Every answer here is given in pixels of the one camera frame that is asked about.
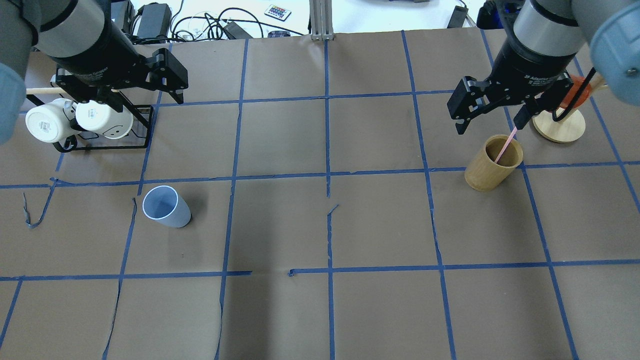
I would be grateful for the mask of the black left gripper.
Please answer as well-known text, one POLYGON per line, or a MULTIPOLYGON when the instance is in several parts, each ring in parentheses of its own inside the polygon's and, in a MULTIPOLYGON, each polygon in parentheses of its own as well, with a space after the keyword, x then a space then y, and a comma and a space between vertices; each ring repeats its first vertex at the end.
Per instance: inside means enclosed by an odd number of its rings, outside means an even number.
POLYGON ((125 108, 123 89, 165 92, 176 104, 185 102, 185 66, 168 48, 144 57, 113 22, 60 23, 50 30, 50 57, 84 84, 98 87, 98 104, 117 113, 125 108))

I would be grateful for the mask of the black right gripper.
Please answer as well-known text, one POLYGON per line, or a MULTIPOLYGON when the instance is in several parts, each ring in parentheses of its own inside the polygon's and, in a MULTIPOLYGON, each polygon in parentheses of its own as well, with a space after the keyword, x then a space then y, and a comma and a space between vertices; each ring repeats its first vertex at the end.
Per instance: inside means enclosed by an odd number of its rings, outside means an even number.
POLYGON ((516 39, 505 39, 486 80, 464 76, 446 102, 455 130, 463 135, 471 120, 498 107, 523 103, 513 118, 523 130, 542 110, 555 110, 569 93, 565 75, 571 55, 538 54, 516 39))

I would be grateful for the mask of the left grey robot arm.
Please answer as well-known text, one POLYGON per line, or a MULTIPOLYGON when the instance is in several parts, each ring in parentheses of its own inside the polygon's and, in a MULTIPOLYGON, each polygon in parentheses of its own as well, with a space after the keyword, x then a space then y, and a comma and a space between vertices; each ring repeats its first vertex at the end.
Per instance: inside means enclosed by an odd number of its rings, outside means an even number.
POLYGON ((117 92, 141 88, 168 93, 183 104, 188 71, 167 48, 144 57, 110 18, 108 0, 3 0, 1 2, 1 142, 14 134, 26 98, 32 48, 48 55, 80 82, 80 103, 115 112, 128 108, 117 92))

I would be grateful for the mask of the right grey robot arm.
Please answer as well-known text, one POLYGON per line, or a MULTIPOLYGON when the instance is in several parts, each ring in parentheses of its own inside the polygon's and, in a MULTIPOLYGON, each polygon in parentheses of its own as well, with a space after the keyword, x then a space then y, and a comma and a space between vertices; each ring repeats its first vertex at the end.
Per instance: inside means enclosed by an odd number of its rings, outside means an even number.
POLYGON ((497 0, 495 6, 506 39, 490 75, 464 76, 446 103, 458 134, 498 107, 521 105, 513 120, 519 130, 558 109, 573 84, 566 68, 585 44, 618 100, 639 105, 637 0, 497 0))

